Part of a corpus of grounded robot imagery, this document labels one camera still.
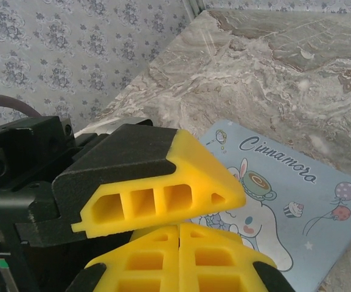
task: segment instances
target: yellow foam block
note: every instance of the yellow foam block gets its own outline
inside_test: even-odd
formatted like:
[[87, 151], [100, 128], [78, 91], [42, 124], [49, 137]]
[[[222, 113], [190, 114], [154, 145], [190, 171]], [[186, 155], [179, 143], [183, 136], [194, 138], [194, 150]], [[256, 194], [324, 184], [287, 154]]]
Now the yellow foam block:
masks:
[[252, 264], [276, 265], [239, 236], [192, 223], [182, 224], [180, 234], [179, 292], [267, 292]]
[[90, 261], [106, 265], [94, 292], [178, 292], [178, 239], [167, 226]]
[[[179, 230], [179, 225], [181, 224], [182, 222], [179, 222], [179, 223], [173, 223], [171, 225], [177, 225], [177, 228]], [[161, 226], [151, 226], [151, 227], [147, 227], [147, 228], [142, 228], [142, 229], [137, 229], [135, 231], [133, 231], [132, 233], [132, 236], [130, 238], [130, 242], [133, 241], [133, 240], [136, 240], [142, 236], [145, 236], [155, 230], [158, 230], [160, 228], [163, 228], [164, 226], [167, 226], [167, 225], [161, 225]]]
[[254, 262], [276, 268], [269, 257], [243, 246], [237, 234], [181, 223], [143, 235], [86, 267], [106, 265], [94, 292], [267, 292]]
[[93, 238], [245, 205], [240, 183], [189, 132], [177, 131], [166, 160], [174, 173], [99, 186], [72, 230]]

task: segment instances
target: cable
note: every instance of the cable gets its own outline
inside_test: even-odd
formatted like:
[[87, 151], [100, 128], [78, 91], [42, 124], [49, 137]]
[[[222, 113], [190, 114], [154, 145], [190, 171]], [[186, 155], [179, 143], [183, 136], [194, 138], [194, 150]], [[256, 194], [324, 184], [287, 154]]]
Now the cable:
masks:
[[3, 96], [2, 94], [0, 94], [0, 106], [4, 108], [12, 108], [27, 115], [28, 117], [41, 117], [40, 113], [31, 108], [25, 102], [14, 99], [13, 97]]

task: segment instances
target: black machine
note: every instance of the black machine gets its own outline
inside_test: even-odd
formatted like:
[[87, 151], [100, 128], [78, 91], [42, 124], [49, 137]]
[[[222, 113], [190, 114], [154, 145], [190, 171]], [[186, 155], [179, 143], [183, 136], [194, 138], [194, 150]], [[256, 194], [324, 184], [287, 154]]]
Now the black machine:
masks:
[[[127, 119], [110, 124], [112, 133], [77, 138], [68, 120], [53, 116], [0, 126], [0, 292], [95, 289], [106, 268], [84, 267], [128, 243], [131, 232], [88, 239], [71, 222], [101, 184], [174, 171], [161, 147], [176, 130], [150, 126], [150, 119]], [[268, 291], [293, 292], [272, 266], [254, 268]]]
[[129, 232], [87, 239], [67, 224], [79, 209], [71, 206], [86, 203], [74, 196], [73, 182], [87, 180], [92, 165], [63, 172], [89, 152], [89, 161], [115, 155], [93, 151], [108, 136], [75, 139], [69, 121], [58, 117], [0, 126], [0, 291], [65, 291], [91, 259], [129, 241]]

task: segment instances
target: wall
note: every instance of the wall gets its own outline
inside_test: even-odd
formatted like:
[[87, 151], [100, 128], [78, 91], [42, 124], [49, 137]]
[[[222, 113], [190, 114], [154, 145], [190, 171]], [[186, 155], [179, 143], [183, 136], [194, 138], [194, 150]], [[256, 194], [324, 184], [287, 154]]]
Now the wall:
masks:
[[345, 0], [203, 0], [205, 8], [273, 10], [281, 12], [314, 11], [351, 13], [351, 1]]
[[0, 94], [79, 130], [189, 22], [182, 0], [0, 0]]

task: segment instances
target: marble surface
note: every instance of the marble surface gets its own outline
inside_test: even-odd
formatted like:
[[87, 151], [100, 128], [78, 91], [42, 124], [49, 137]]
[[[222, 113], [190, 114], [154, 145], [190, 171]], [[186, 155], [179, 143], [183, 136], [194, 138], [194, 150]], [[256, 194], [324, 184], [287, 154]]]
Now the marble surface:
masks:
[[[98, 117], [229, 119], [351, 174], [351, 15], [203, 12]], [[351, 245], [320, 291], [351, 291]]]

